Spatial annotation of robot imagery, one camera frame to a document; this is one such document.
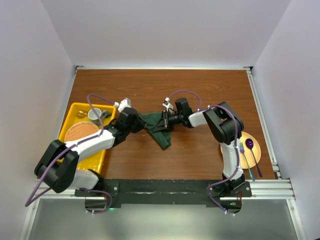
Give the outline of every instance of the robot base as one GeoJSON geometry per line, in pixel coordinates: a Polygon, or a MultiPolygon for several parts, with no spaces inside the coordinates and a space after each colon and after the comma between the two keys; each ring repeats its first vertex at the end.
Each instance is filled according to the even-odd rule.
{"type": "MultiPolygon", "coordinates": [[[[208,197],[206,187],[221,180],[162,180],[162,179],[104,179],[104,187],[112,196],[112,208],[121,208],[122,204],[165,204],[165,205],[206,205],[217,207],[208,197]]],[[[223,200],[223,197],[251,197],[250,183],[245,181],[234,190],[225,190],[221,184],[209,191],[210,194],[229,211],[241,209],[240,200],[223,200]]],[[[99,193],[75,191],[76,197],[102,197],[99,193]]],[[[103,209],[105,200],[86,200],[90,209],[103,209]]]]}

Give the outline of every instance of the wooden table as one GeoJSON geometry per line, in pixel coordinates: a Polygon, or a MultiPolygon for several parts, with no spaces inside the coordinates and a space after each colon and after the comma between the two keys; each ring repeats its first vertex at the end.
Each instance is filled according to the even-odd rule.
{"type": "MultiPolygon", "coordinates": [[[[78,70],[66,113],[72,103],[86,103],[90,93],[116,102],[129,98],[140,113],[159,112],[164,99],[177,90],[197,93],[202,107],[227,102],[242,119],[244,131],[260,144],[263,179],[275,178],[245,70],[78,70]]],[[[181,97],[196,111],[199,100],[189,93],[178,93],[171,102],[181,97]]],[[[109,105],[94,97],[92,102],[109,105]]],[[[171,133],[167,150],[146,130],[130,134],[125,142],[106,151],[101,174],[112,179],[221,179],[222,172],[220,144],[208,126],[188,129],[179,125],[171,133]]],[[[252,172],[260,179],[255,167],[252,172]]],[[[250,179],[249,172],[244,173],[250,179]]]]}

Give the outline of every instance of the utensil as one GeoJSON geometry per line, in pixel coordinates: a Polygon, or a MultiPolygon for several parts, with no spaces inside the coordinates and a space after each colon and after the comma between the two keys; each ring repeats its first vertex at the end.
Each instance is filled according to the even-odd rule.
{"type": "Polygon", "coordinates": [[[248,160],[247,160],[247,157],[245,155],[245,148],[244,148],[244,144],[242,142],[240,142],[240,153],[243,154],[244,156],[244,159],[245,159],[245,162],[246,162],[246,165],[248,166],[248,170],[249,170],[249,173],[250,173],[250,177],[252,179],[252,181],[255,181],[255,177],[250,169],[250,166],[249,166],[249,163],[248,163],[248,160]]]}
{"type": "Polygon", "coordinates": [[[86,117],[88,115],[88,112],[87,111],[82,111],[82,110],[80,110],[80,111],[78,111],[77,113],[76,113],[76,116],[78,117],[78,118],[80,118],[80,119],[83,119],[84,117],[86,117]]]}
{"type": "Polygon", "coordinates": [[[251,150],[252,155],[253,155],[253,158],[254,158],[254,161],[255,161],[256,168],[257,168],[258,173],[259,173],[259,176],[262,178],[262,173],[261,173],[260,168],[259,168],[259,166],[258,166],[258,163],[257,163],[256,157],[255,157],[254,151],[252,151],[252,149],[254,148],[254,141],[253,141],[251,138],[248,138],[247,140],[245,140],[245,145],[246,145],[246,147],[247,147],[248,149],[251,150]]]}

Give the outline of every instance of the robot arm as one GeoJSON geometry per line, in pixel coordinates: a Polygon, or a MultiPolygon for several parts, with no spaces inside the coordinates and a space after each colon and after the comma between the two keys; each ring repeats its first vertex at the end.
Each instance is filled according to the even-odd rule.
{"type": "Polygon", "coordinates": [[[240,166],[237,166],[237,152],[239,155],[239,149],[235,149],[235,141],[239,146],[242,130],[244,124],[238,115],[231,109],[226,103],[222,102],[219,106],[227,109],[232,113],[236,119],[238,136],[235,136],[235,123],[227,112],[218,107],[208,106],[208,109],[192,113],[189,107],[188,101],[185,98],[179,98],[174,103],[176,105],[176,112],[173,113],[173,105],[169,103],[170,99],[166,98],[163,102],[163,106],[167,108],[162,114],[162,119],[155,128],[154,132],[161,131],[163,129],[171,130],[174,124],[183,124],[188,128],[195,128],[201,125],[208,125],[214,138],[220,143],[223,155],[223,175],[224,179],[229,178],[238,167],[238,171],[231,178],[235,181],[235,187],[245,181],[243,170],[240,166]]]}
{"type": "Polygon", "coordinates": [[[54,163],[43,181],[56,193],[61,193],[67,188],[93,189],[100,176],[90,169],[77,169],[78,163],[103,149],[117,146],[126,140],[130,133],[137,133],[144,127],[145,122],[139,117],[137,111],[128,104],[121,109],[115,124],[105,126],[102,133],[100,130],[90,136],[66,143],[59,140],[52,141],[34,169],[34,174],[40,178],[57,155],[75,145],[72,150],[62,156],[61,163],[54,163]]]}

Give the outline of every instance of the white enclosure wall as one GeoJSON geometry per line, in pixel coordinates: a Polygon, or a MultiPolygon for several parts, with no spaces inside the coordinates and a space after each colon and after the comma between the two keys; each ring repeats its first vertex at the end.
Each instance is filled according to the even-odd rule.
{"type": "Polygon", "coordinates": [[[71,61],[40,0],[0,1],[0,239],[17,240],[36,164],[57,137],[71,61]]]}
{"type": "Polygon", "coordinates": [[[290,0],[42,0],[74,65],[253,66],[290,0]]]}
{"type": "Polygon", "coordinates": [[[320,1],[292,1],[253,68],[282,176],[308,239],[320,238],[320,1]]]}

